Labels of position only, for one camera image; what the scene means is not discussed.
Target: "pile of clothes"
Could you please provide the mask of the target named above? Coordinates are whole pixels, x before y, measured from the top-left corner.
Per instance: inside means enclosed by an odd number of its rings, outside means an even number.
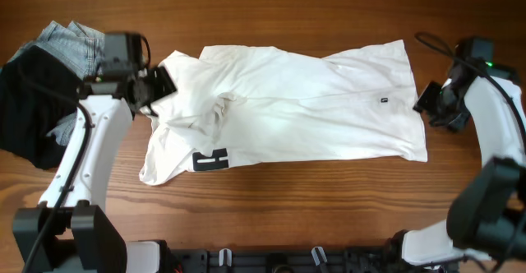
[[[76,121],[76,107],[35,90],[27,81],[71,99],[104,60],[104,34],[72,21],[53,21],[0,71],[0,148],[35,167],[58,167]]]

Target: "wood grain surface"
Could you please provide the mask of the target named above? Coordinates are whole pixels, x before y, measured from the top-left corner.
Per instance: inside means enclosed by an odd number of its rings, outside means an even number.
[[[492,38],[495,62],[525,73],[525,6],[526,0],[0,0],[0,61],[52,20],[141,32],[153,62],[175,49],[199,56],[214,44],[322,57],[404,39],[421,92],[431,79],[445,79],[450,62],[414,41],[419,30],[450,44],[469,35]],[[171,248],[381,244],[401,229],[444,219],[481,168],[472,123],[461,134],[428,126],[426,132],[427,163],[390,157],[258,164],[184,173],[149,187],[138,178],[151,134],[149,120],[140,116],[113,166],[108,217],[126,240],[162,238]],[[35,206],[53,172],[5,151],[0,165],[0,272],[19,272],[12,217],[22,206]],[[525,270],[512,262],[502,271]]]

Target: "denim jeans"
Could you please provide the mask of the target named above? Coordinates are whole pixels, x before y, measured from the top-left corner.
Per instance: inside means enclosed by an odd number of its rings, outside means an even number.
[[[67,28],[52,21],[36,40],[24,44],[10,61],[35,45],[60,60],[81,79],[95,73],[104,59],[104,34],[74,21]],[[66,146],[75,121],[76,113],[60,119],[48,137],[54,135],[59,145]]]

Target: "white polo shirt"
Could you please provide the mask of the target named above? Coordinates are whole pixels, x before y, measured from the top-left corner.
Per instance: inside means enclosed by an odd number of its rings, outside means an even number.
[[[205,47],[161,65],[178,93],[152,105],[141,181],[261,162],[399,155],[427,161],[402,40],[312,58],[274,47]]]

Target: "black motor joint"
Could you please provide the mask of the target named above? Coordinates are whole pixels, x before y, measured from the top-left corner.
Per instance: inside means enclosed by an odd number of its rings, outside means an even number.
[[[142,42],[148,50],[145,60]],[[164,67],[150,68],[150,47],[146,38],[137,33],[108,33],[104,44],[105,61],[87,76],[79,88],[79,98],[90,95],[111,95],[114,99],[124,98],[132,114],[142,107],[148,107],[150,114],[157,114],[151,108],[156,100],[177,92]]]
[[[462,58],[490,76],[519,83],[515,69],[494,64],[493,42],[489,39],[472,37],[464,39],[455,47],[455,55]],[[465,106],[464,96],[478,75],[472,68],[460,62],[453,62],[448,71],[448,82],[442,86],[430,82],[413,109],[426,112],[432,127],[446,127],[452,132],[465,128],[471,114]]]

